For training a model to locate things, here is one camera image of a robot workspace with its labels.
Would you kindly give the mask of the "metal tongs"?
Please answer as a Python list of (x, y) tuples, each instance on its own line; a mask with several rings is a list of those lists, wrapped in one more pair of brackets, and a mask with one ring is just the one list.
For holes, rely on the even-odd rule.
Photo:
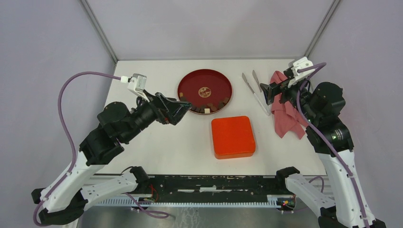
[(263, 101), (263, 93), (260, 89), (255, 89), (251, 83), (249, 83), (248, 77), (245, 73), (241, 74), (241, 78), (244, 81), (245, 85), (248, 89), (252, 92), (254, 98), (257, 100), (258, 104), (260, 105), (261, 109), (265, 113), (265, 115), (270, 116), (271, 112), (269, 111), (269, 106)]

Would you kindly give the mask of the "round red tray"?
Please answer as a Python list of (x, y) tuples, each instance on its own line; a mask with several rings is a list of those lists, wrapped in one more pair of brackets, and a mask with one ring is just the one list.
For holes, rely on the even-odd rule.
[(188, 73), (179, 82), (177, 95), (180, 101), (190, 102), (191, 112), (206, 115), (222, 110), (231, 100), (233, 87), (230, 80), (221, 72), (212, 69), (198, 69)]

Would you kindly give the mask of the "orange box lid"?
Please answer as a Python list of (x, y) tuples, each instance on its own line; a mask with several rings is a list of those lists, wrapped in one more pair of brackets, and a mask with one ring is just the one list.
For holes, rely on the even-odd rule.
[(256, 142), (247, 116), (216, 118), (211, 122), (214, 152), (255, 152)]

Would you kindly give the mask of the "orange chocolate box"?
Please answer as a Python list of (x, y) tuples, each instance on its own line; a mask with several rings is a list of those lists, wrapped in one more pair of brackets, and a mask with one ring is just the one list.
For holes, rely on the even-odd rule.
[(235, 159), (253, 156), (254, 152), (230, 152), (230, 153), (218, 153), (215, 152), (214, 156), (216, 159)]

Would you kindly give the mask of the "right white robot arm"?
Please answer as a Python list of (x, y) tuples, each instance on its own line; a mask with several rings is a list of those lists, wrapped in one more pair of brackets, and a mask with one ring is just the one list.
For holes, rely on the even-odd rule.
[(260, 84), (267, 102), (279, 95), (281, 102), (291, 103), (305, 118), (306, 134), (320, 158), (333, 193), (327, 198), (302, 178), (294, 167), (276, 173), (277, 192), (297, 195), (316, 215), (322, 228), (384, 228), (370, 210), (362, 192), (355, 166), (354, 143), (349, 129), (339, 115), (345, 106), (343, 90), (330, 82), (320, 83), (313, 92), (306, 90), (306, 81), (288, 86)]

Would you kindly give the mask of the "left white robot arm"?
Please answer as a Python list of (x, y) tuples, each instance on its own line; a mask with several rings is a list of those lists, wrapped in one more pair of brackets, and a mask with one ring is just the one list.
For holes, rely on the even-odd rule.
[(108, 104), (97, 116), (98, 127), (83, 140), (64, 172), (48, 187), (32, 191), (37, 205), (35, 224), (66, 225), (103, 200), (132, 191), (145, 193), (149, 177), (140, 166), (100, 184), (86, 186), (86, 182), (150, 124), (176, 125), (191, 106), (190, 102), (167, 98), (161, 93), (146, 93), (145, 98), (137, 99), (137, 107), (133, 109), (122, 102)]

